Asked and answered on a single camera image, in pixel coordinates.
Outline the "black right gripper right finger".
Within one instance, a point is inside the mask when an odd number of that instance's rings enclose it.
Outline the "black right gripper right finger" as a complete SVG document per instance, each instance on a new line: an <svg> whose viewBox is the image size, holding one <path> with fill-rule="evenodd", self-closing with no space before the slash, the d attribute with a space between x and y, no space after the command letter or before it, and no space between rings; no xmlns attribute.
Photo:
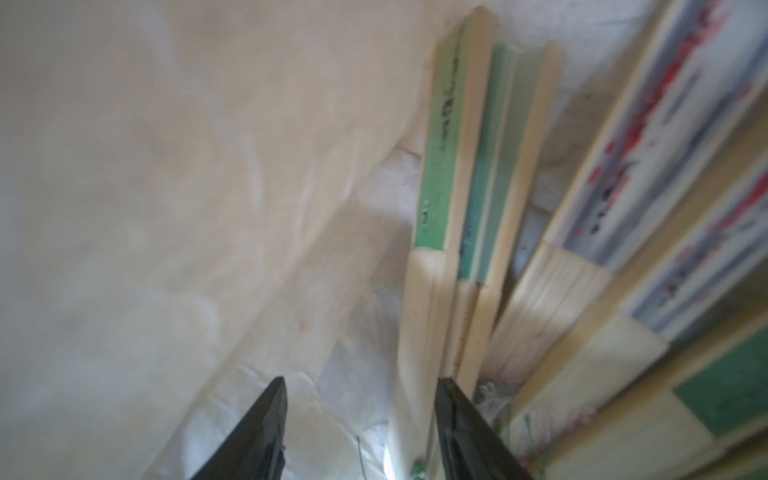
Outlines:
<svg viewBox="0 0 768 480"><path fill-rule="evenodd" d="M434 406L446 479L531 480L453 379L438 379Z"/></svg>

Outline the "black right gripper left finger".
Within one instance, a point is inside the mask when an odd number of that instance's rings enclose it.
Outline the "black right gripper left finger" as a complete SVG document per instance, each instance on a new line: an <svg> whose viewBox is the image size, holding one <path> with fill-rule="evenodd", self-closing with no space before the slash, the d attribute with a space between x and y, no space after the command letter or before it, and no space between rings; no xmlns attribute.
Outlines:
<svg viewBox="0 0 768 480"><path fill-rule="evenodd" d="M279 480L286 465L287 411L286 382L278 376L193 479Z"/></svg>

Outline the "beige tote bag navy handles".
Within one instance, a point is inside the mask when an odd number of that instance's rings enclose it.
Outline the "beige tote bag navy handles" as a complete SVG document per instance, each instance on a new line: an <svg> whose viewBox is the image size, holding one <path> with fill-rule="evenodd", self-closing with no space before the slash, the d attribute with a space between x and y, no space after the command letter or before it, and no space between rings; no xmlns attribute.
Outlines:
<svg viewBox="0 0 768 480"><path fill-rule="evenodd" d="M470 1L1 5L1 475L186 479L288 385L379 479L431 58Z"/></svg>

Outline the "light green bamboo fan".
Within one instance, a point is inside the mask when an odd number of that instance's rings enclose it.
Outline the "light green bamboo fan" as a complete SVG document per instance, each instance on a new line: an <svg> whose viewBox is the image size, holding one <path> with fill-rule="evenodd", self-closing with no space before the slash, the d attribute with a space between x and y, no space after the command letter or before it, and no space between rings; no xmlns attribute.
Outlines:
<svg viewBox="0 0 768 480"><path fill-rule="evenodd" d="M478 6L435 50L383 456L389 479L410 478L428 453L497 27L497 15Z"/></svg>

